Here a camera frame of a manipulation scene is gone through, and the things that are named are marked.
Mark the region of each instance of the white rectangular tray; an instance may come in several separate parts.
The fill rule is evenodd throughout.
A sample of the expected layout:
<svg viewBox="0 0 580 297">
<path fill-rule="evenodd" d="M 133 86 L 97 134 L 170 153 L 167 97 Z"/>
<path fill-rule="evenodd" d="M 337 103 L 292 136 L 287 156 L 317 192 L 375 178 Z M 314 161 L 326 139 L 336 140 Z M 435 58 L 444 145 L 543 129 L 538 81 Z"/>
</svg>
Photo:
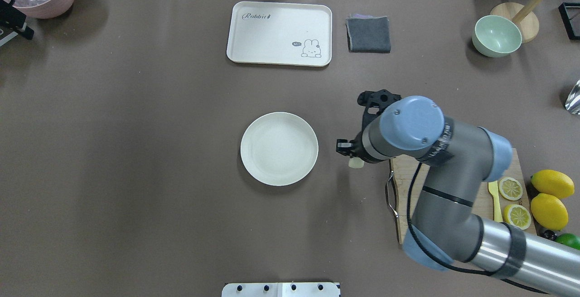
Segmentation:
<svg viewBox="0 0 580 297">
<path fill-rule="evenodd" d="M 232 10 L 227 57 L 233 62 L 320 67 L 331 52 L 327 6 L 238 2 Z"/>
</svg>

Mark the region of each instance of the lemon slice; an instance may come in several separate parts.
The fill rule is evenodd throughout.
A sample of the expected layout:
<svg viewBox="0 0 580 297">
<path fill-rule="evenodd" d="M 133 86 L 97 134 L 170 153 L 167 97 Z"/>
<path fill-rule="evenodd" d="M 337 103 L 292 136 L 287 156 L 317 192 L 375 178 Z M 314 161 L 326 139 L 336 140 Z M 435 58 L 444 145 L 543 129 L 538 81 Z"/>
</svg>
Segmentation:
<svg viewBox="0 0 580 297">
<path fill-rule="evenodd" d="M 517 201 L 524 195 L 524 188 L 517 179 L 504 177 L 499 181 L 499 194 L 506 200 Z"/>
<path fill-rule="evenodd" d="M 503 209 L 503 221 L 526 230 L 532 224 L 530 211 L 519 204 L 510 204 Z"/>
</svg>

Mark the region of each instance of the yellow lemon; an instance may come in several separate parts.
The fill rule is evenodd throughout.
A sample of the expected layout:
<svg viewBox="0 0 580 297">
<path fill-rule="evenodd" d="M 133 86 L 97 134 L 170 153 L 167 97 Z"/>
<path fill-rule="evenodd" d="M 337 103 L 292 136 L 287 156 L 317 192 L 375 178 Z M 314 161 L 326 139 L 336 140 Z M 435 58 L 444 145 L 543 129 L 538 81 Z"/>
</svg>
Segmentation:
<svg viewBox="0 0 580 297">
<path fill-rule="evenodd" d="M 565 173 L 545 169 L 540 170 L 532 176 L 532 185 L 538 192 L 566 198 L 574 194 L 574 182 Z"/>
<path fill-rule="evenodd" d="M 510 204 L 503 209 L 503 221 L 526 230 L 532 224 L 532 216 L 528 209 L 519 204 Z"/>
<path fill-rule="evenodd" d="M 505 177 L 499 181 L 499 194 L 506 200 L 517 201 L 524 195 L 524 188 L 517 179 Z"/>
<path fill-rule="evenodd" d="M 562 230 L 568 224 L 568 211 L 559 198 L 540 193 L 530 202 L 532 215 L 540 225 L 552 230 Z"/>
</svg>

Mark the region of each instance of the mint green bowl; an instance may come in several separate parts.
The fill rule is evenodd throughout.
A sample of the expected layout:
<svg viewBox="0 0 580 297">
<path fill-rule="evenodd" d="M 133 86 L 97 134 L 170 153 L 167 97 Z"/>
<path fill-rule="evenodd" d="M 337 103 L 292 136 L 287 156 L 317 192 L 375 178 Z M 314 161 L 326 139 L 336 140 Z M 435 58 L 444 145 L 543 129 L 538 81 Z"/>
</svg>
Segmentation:
<svg viewBox="0 0 580 297">
<path fill-rule="evenodd" d="M 522 33 L 512 21 L 497 15 L 481 17 L 475 24 L 473 45 L 488 57 L 503 57 L 522 45 Z"/>
</svg>

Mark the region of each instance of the gray table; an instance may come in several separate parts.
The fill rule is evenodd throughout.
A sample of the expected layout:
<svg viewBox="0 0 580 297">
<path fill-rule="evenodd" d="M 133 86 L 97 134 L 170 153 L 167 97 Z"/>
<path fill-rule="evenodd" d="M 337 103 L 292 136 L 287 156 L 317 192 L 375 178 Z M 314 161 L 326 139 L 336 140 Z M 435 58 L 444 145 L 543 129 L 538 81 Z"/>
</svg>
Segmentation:
<svg viewBox="0 0 580 297">
<path fill-rule="evenodd" d="M 210 297 L 292 280 L 341 282 L 346 297 L 532 295 L 409 260 L 387 165 L 349 169 L 334 144 L 360 129 L 357 95 L 386 88 L 502 134 L 526 178 L 552 168 L 580 183 L 580 118 L 562 107 L 580 46 L 561 0 L 543 1 L 537 39 L 500 59 L 470 35 L 508 0 L 264 0 L 332 10 L 324 68 L 228 60 L 239 1 L 75 0 L 33 22 L 33 41 L 2 47 L 0 295 Z M 392 53 L 349 53 L 350 13 L 388 15 Z M 300 115 L 319 140 L 313 171 L 288 187 L 255 181 L 240 159 L 245 128 L 272 111 Z M 578 234 L 580 198 L 564 202 Z"/>
</svg>

